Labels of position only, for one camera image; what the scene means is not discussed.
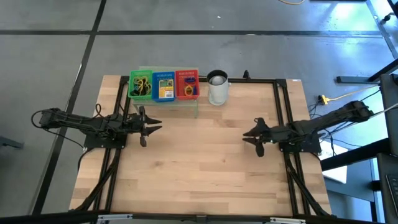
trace green basket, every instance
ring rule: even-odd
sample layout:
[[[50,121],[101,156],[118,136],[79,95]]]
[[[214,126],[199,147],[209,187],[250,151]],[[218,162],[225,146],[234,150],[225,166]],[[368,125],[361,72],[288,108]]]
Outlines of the green basket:
[[[148,82],[152,84],[152,70],[136,70],[130,72],[130,81],[129,81],[129,97],[135,100],[150,100],[152,97],[152,91],[147,93],[145,96],[133,96],[130,94],[132,90],[134,90],[133,79],[135,77],[147,77]]]

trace white cup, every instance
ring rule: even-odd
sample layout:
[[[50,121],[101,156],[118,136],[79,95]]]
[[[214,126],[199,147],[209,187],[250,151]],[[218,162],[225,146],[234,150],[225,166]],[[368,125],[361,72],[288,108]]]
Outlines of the white cup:
[[[228,99],[228,75],[221,70],[213,70],[207,75],[209,85],[209,102],[219,106]]]

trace blue basket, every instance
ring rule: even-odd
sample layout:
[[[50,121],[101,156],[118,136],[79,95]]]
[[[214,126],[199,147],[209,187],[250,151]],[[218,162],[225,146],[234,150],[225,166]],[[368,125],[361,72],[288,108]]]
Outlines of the blue basket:
[[[170,102],[175,100],[175,73],[174,72],[154,72],[152,74],[152,99],[156,102]],[[170,80],[174,82],[174,97],[159,99],[159,81]]]

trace yellow cable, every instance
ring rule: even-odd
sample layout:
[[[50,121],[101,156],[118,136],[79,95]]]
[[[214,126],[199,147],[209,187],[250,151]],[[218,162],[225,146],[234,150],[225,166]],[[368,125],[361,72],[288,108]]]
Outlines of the yellow cable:
[[[354,93],[361,92],[363,90],[367,90],[369,88],[373,88],[373,87],[376,87],[376,86],[378,86],[378,85],[369,86],[369,87],[366,87],[366,88],[363,88],[363,89],[360,89],[360,90],[352,91],[351,93],[347,93],[347,94],[344,94],[344,95],[336,97],[336,98],[327,98],[324,95],[322,95],[322,100],[323,100],[323,103],[327,105],[329,101],[339,100],[339,99],[341,99],[343,97],[350,96],[350,95],[352,95]]]
[[[303,3],[305,0],[301,0],[300,2],[287,2],[287,1],[284,1],[284,0],[279,0],[279,1],[281,1],[281,2],[283,2],[285,4],[290,4],[290,5],[296,6],[296,5],[299,5],[299,4]]]
[[[330,100],[339,100],[339,99],[341,99],[343,97],[350,96],[350,95],[352,95],[354,93],[361,92],[363,90],[367,90],[368,88],[373,88],[373,87],[376,87],[376,86],[378,86],[378,85],[374,85],[374,86],[366,87],[366,88],[363,88],[363,89],[360,89],[360,90],[352,91],[351,93],[344,94],[343,96],[339,96],[339,97],[336,97],[336,98],[329,99],[329,101]]]

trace plastic basket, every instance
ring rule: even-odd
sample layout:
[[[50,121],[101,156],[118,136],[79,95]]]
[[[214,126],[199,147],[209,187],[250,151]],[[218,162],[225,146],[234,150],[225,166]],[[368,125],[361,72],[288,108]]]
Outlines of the plastic basket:
[[[130,81],[129,81],[129,97],[133,98],[135,100],[150,100],[152,97],[152,91],[148,92],[144,96],[136,96],[131,94],[131,92],[134,90],[134,78],[135,77],[146,77],[148,79],[148,82],[152,85],[152,70],[136,70],[136,71],[131,71],[130,72]]]
[[[185,84],[186,78],[195,78],[196,94],[191,96],[185,96]],[[179,100],[195,100],[199,97],[199,77],[198,70],[177,70],[175,71],[175,82],[176,82],[176,95]]]
[[[170,102],[175,99],[175,78],[174,72],[154,72],[152,74],[152,99],[156,102]],[[159,81],[170,80],[174,82],[173,98],[159,98]]]

